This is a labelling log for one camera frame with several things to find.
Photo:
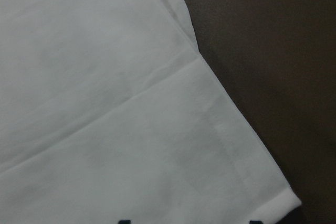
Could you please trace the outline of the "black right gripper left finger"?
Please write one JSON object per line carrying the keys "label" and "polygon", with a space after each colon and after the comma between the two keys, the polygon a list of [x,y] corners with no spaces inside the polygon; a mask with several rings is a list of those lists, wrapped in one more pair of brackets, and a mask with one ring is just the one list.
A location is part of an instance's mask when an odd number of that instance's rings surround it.
{"label": "black right gripper left finger", "polygon": [[119,220],[118,224],[131,224],[131,220]]}

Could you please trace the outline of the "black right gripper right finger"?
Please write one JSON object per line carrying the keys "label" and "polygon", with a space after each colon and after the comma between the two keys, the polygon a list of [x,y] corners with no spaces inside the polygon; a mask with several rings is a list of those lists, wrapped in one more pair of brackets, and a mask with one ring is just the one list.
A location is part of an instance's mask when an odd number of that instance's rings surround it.
{"label": "black right gripper right finger", "polygon": [[249,220],[249,224],[260,224],[260,220]]}

